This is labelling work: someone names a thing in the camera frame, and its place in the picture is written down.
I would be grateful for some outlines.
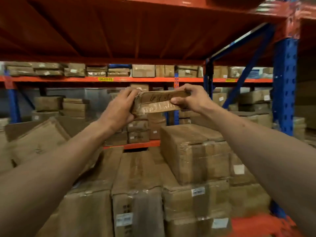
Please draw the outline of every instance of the warehouse rack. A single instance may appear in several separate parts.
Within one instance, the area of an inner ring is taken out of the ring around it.
[[[175,86],[203,82],[212,96],[213,83],[236,85],[224,104],[227,107],[244,83],[272,84],[274,120],[281,131],[293,135],[297,56],[312,56],[316,50],[316,6],[299,0],[276,0],[239,10],[230,1],[231,6],[220,0],[1,0],[0,4],[8,8],[0,13],[0,60],[206,67],[203,81],[115,77],[101,85],[94,77],[42,79],[6,75],[0,80],[8,89],[11,121],[20,121],[16,86],[40,87],[41,91],[52,84],[66,83],[73,87],[90,83],[110,87],[132,81]],[[233,43],[249,31],[249,35]],[[236,82],[212,79],[214,65],[246,68]],[[255,65],[273,66],[273,83],[269,79],[246,79]],[[159,141],[151,141],[125,148],[157,145]],[[278,207],[274,212],[285,217]],[[234,236],[281,236],[280,229],[285,225],[294,223],[271,216],[233,220]]]

